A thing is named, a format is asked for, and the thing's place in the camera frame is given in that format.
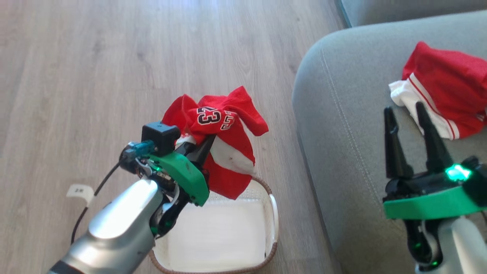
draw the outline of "gray upholstery fabric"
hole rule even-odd
[[[487,9],[487,0],[338,0],[352,27]]]
[[[487,59],[487,11],[357,27],[332,33],[304,57],[293,108],[333,250],[350,274],[412,274],[402,223],[386,220],[383,109],[415,45]],[[425,170],[421,134],[395,107],[399,136],[416,172]],[[487,161],[487,129],[446,141],[455,160]]]

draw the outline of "laundry basket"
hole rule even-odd
[[[236,200],[211,192],[203,207],[187,205],[149,257],[166,274],[253,273],[274,257],[278,237],[276,200],[254,177]]]

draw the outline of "wooden floor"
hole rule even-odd
[[[269,124],[252,138],[280,210],[280,245],[261,273],[335,273],[297,142],[291,92],[307,49],[343,28],[334,0],[0,3],[1,273],[45,273],[84,204],[143,124],[187,93],[244,85]],[[135,180],[117,171],[88,219]],[[158,271],[146,260],[137,273]]]

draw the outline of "green led light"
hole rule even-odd
[[[466,181],[472,174],[472,171],[463,168],[459,164],[454,164],[446,170],[446,173],[452,181]]]

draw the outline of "printed number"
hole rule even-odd
[[[223,120],[223,124],[220,127],[220,130],[229,129],[234,122],[233,115],[235,114],[235,112],[225,110],[225,114],[226,114],[226,116],[225,116],[225,119]]]
[[[201,107],[197,110],[198,123],[200,125],[218,123],[222,119],[222,114],[216,108]]]

